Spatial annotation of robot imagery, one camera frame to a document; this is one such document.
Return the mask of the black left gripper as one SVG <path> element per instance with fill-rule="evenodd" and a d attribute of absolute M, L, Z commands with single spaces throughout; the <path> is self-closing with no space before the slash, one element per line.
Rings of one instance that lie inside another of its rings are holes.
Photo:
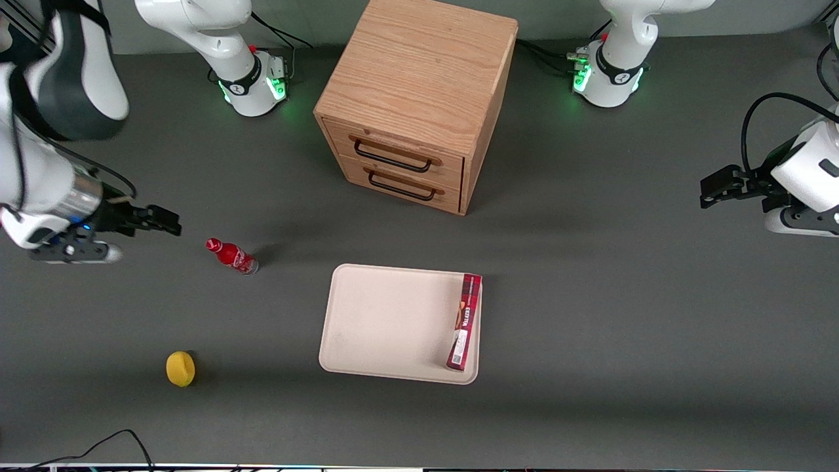
<path fill-rule="evenodd" d="M 795 137 L 789 138 L 780 146 L 769 152 L 763 164 L 751 168 L 747 158 L 747 140 L 741 138 L 741 158 L 743 169 L 738 165 L 726 165 L 720 170 L 705 177 L 700 182 L 700 207 L 709 207 L 722 201 L 738 200 L 742 197 L 763 197 L 764 212 L 781 207 L 792 207 L 800 212 L 805 208 L 803 202 L 787 190 L 779 180 L 774 178 L 771 171 L 791 158 L 801 146 L 795 144 Z"/>

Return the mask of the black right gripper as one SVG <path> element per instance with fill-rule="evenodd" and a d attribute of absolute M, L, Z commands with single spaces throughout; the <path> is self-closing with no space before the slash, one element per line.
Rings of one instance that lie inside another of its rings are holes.
<path fill-rule="evenodd" d="M 132 198 L 122 191 L 104 190 L 102 201 L 96 211 L 88 218 L 88 226 L 96 233 L 119 233 L 129 238 L 138 230 L 152 229 L 179 237 L 182 227 L 177 213 L 157 205 L 145 209 L 132 205 Z"/>

